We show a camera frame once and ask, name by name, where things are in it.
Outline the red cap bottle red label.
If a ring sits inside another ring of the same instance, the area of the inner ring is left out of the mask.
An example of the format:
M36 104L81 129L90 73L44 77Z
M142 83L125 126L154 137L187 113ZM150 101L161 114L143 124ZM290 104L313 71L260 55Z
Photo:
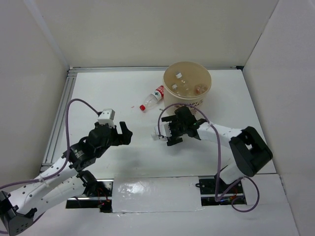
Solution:
M205 84L197 84L194 87L194 94L196 96L198 96L198 95L201 95L201 94L205 93L207 90L208 90L208 86L207 85L205 85Z

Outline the clear bottle white cap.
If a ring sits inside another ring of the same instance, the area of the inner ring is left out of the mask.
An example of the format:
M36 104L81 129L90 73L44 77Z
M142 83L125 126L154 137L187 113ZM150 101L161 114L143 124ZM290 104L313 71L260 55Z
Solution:
M181 72L177 72L175 74L175 77L177 79L177 86L184 90L190 90L192 89L192 83L189 80L189 77L184 76Z

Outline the large clear crushed bottle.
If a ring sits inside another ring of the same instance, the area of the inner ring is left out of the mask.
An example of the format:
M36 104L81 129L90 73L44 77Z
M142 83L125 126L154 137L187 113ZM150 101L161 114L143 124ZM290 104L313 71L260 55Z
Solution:
M171 88L172 88L172 91L179 96L185 96L185 97L195 96L193 89L184 90L184 89L179 88L176 84L173 84Z

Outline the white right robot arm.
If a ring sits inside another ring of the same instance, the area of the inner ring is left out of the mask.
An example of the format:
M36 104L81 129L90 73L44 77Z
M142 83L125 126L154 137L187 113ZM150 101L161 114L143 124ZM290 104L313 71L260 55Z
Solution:
M172 116L159 117L155 135L166 139L168 146L182 142L182 136L187 135L218 144L218 154L221 147L229 148L234 158L230 164L222 167L221 157L218 158L215 188L221 193L227 192L234 181L255 176L273 159L272 151L255 128L229 128L213 124L207 118L197 119L188 106L179 107Z

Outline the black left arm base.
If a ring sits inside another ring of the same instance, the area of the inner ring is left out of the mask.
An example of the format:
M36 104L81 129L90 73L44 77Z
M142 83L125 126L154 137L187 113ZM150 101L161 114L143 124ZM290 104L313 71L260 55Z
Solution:
M76 175L82 181L83 192L66 201L67 209L98 209L112 213L113 180L97 180L90 171Z

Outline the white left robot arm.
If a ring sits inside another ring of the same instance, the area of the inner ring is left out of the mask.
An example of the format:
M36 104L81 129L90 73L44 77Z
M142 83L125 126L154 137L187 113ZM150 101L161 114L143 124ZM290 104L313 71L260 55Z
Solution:
M122 133L108 124L95 123L88 136L70 146L50 168L30 184L10 193L0 193L0 219L7 234L24 232L48 209L68 198L108 197L110 190L86 168L94 164L111 146L129 145L132 132L121 121Z

